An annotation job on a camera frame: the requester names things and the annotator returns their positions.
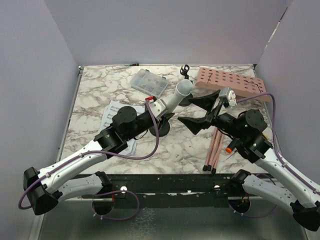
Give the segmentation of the black round mic stand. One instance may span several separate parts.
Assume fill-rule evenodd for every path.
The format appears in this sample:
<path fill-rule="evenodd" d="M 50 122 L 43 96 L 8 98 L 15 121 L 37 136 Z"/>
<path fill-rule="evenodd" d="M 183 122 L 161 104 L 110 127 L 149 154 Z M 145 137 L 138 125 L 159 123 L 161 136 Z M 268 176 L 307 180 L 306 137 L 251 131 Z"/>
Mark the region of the black round mic stand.
<path fill-rule="evenodd" d="M 153 136 L 156 136 L 156 130 L 155 128 L 152 126 L 148 129 L 150 131 L 150 133 L 153 135 Z M 159 126 L 158 128 L 158 134 L 159 134 L 159 137 L 162 138 L 164 136 L 166 136 L 170 131 L 170 123 L 169 122 L 165 122 L 163 123 L 161 126 Z"/>

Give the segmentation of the black microphone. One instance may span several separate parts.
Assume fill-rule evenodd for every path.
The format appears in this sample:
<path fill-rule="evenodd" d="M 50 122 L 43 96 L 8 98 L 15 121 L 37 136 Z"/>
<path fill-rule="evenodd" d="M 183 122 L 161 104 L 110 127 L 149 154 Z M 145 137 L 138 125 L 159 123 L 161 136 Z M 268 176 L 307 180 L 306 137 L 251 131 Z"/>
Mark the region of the black microphone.
<path fill-rule="evenodd" d="M 231 154 L 233 152 L 233 150 L 241 143 L 240 140 L 236 139 L 236 138 L 233 138 L 231 140 L 231 142 L 228 144 L 228 146 L 225 148 L 225 151 L 228 153 L 228 154 Z"/>

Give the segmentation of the white microphone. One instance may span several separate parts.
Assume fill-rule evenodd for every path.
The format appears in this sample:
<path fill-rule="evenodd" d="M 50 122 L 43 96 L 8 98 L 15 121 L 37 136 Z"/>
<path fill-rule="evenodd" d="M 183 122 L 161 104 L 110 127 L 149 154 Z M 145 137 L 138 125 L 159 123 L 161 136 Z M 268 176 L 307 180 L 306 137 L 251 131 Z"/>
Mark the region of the white microphone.
<path fill-rule="evenodd" d="M 174 93 L 163 98 L 167 113 L 172 113 L 180 102 L 191 93 L 192 89 L 193 83 L 190 80 L 180 81 L 176 85 Z"/>

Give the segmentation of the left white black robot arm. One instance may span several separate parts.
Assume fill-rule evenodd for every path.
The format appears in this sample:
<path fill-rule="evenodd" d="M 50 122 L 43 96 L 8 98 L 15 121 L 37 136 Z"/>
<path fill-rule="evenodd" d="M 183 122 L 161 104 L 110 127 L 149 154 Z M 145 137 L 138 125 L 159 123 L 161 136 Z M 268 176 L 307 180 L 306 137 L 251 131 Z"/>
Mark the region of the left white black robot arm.
<path fill-rule="evenodd" d="M 162 120 L 174 116 L 167 109 L 161 110 L 155 102 L 147 101 L 145 111 L 137 114 L 131 106 L 120 108 L 112 117 L 110 126 L 104 128 L 93 140 L 73 155 L 39 170 L 30 167 L 23 173 L 23 189 L 18 208 L 23 210 L 24 198 L 27 198 L 36 216 L 43 215 L 54 209 L 60 201 L 83 195 L 106 197 L 112 189 L 107 175 L 96 172 L 88 177 L 75 178 L 89 167 L 112 157 L 128 160 L 145 160 L 156 150 L 145 156 L 128 156 L 121 152 L 128 146 L 128 141 L 154 128 L 156 145 L 160 142 L 159 127 Z"/>

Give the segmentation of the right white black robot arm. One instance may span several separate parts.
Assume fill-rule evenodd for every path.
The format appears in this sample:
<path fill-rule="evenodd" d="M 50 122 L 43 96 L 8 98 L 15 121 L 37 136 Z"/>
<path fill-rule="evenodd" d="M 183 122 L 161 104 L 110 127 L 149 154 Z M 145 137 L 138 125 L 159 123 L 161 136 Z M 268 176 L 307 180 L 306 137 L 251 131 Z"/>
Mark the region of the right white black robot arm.
<path fill-rule="evenodd" d="M 240 196 L 246 192 L 264 198 L 292 214 L 294 220 L 305 229 L 316 232 L 320 228 L 320 186 L 279 153 L 275 136 L 273 142 L 264 136 L 263 131 L 268 125 L 261 112 L 250 109 L 238 117 L 220 114 L 222 107 L 236 106 L 247 100 L 246 97 L 237 99 L 229 88 L 226 93 L 218 90 L 206 96 L 193 97 L 189 102 L 206 110 L 205 116 L 180 116 L 178 120 L 195 135 L 211 126 L 223 131 L 231 138 L 226 152 L 237 149 L 244 159 L 267 171 L 282 184 L 282 187 L 278 187 L 264 182 L 241 169 L 229 184 L 234 195 Z"/>

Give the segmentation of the pink music stand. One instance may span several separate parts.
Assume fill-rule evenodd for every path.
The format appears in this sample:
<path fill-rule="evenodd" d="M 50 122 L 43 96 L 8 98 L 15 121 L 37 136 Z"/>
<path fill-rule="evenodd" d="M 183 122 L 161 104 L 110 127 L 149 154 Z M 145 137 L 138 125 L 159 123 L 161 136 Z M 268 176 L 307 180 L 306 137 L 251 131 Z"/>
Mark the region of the pink music stand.
<path fill-rule="evenodd" d="M 216 173 L 224 136 L 231 139 L 225 151 L 231 154 L 236 149 L 251 163 L 264 157 L 264 153 L 272 148 L 272 144 L 263 135 L 267 123 L 259 110 L 246 110 L 238 117 L 228 113 L 220 114 L 222 107 L 228 108 L 237 104 L 235 92 L 230 87 L 224 87 L 206 96 L 191 98 L 189 102 L 206 110 L 202 118 L 179 118 L 193 134 L 196 135 L 200 130 L 211 126 L 215 127 L 203 166 L 204 171 Z"/>

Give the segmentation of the sheet music page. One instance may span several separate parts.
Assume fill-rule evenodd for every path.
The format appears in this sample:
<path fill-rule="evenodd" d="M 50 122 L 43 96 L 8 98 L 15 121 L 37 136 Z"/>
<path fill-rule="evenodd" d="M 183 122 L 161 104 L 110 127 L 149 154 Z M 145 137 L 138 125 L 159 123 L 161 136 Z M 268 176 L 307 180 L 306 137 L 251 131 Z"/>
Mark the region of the sheet music page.
<path fill-rule="evenodd" d="M 127 105 L 112 100 L 104 109 L 99 130 L 102 131 L 112 125 L 112 134 L 116 131 L 123 134 L 126 131 L 125 128 L 130 124 L 128 121 L 134 119 L 133 116 L 130 116 L 130 113 L 134 112 L 132 108 L 135 109 L 137 116 L 145 112 L 144 106 Z"/>

